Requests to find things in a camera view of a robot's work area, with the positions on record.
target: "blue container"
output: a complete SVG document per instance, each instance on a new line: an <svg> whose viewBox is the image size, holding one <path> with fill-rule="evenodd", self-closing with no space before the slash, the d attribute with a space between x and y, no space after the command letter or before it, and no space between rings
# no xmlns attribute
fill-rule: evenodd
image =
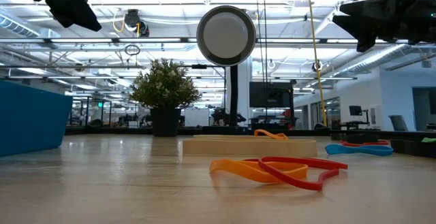
<svg viewBox="0 0 436 224"><path fill-rule="evenodd" d="M72 97L0 81L0 156L57 148Z"/></svg>

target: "computer screen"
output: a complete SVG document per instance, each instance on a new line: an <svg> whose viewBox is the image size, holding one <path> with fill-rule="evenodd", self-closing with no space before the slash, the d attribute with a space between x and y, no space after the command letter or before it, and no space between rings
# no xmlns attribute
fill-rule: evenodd
<svg viewBox="0 0 436 224"><path fill-rule="evenodd" d="M349 115L362 116L362 107L361 106L350 106L349 107Z"/></svg>
<svg viewBox="0 0 436 224"><path fill-rule="evenodd" d="M250 108L288 108L292 83L250 82Z"/></svg>

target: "ceiling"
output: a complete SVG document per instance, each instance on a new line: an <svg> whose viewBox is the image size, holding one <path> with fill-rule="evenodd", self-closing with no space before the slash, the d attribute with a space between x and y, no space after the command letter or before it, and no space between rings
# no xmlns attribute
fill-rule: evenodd
<svg viewBox="0 0 436 224"><path fill-rule="evenodd" d="M347 32L331 22L342 3L350 0L312 0L313 26L316 38L350 39ZM90 38L90 37L136 37L135 33L121 29L123 15L128 9L140 10L140 17L150 29L153 37L196 37L197 25L201 17L210 9L219 5L234 5L246 9L252 18L258 38L301 38L308 39L308 44L269 44L257 45L251 58L253 61L253 76L262 77L261 62L267 59L269 76L312 76L311 65L315 60L315 53L310 43L312 37L311 14L308 0L89 0L92 10L102 25L99 32L71 26L64 29L52 19L49 8L44 1L32 0L0 0L0 16L4 15L27 28L40 33L40 37L62 38ZM0 28L0 38L22 37L8 29ZM57 44L57 49L42 48L37 44L0 44L0 48L8 47L4 52L6 59L0 59L4 65L28 63L41 65L126 65L129 58L124 53L126 45L95 45L95 44ZM141 52L129 60L129 65L147 67L151 59L167 58L184 62L186 65L210 63L202 56L196 43L156 43L140 44ZM326 67L340 68L353 61L361 54L355 51L355 43L342 45L320 45L317 49L318 59ZM96 68L77 72L71 69L53 69L54 74L62 76L98 76L100 74L113 76L135 76L138 69L126 68ZM23 70L14 70L14 75L35 74ZM207 76L210 79L195 79L201 87L223 87L222 68L190 69L190 76ZM75 84L77 80L66 80L68 84ZM99 89L113 89L101 84L94 84Z"/></svg>

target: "plant pot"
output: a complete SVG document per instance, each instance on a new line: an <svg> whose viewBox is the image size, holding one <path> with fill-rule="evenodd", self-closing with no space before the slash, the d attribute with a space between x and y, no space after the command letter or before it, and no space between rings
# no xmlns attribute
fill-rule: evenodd
<svg viewBox="0 0 436 224"><path fill-rule="evenodd" d="M180 109L176 108L152 108L153 135L163 137L176 136L180 111Z"/></svg>

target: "wooden board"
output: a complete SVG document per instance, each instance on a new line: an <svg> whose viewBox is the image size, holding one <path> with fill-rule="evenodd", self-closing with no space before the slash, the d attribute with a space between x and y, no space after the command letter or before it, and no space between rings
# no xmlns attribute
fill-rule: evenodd
<svg viewBox="0 0 436 224"><path fill-rule="evenodd" d="M184 155L232 155L254 157L316 157L315 140L274 140L245 135L183 140Z"/></svg>

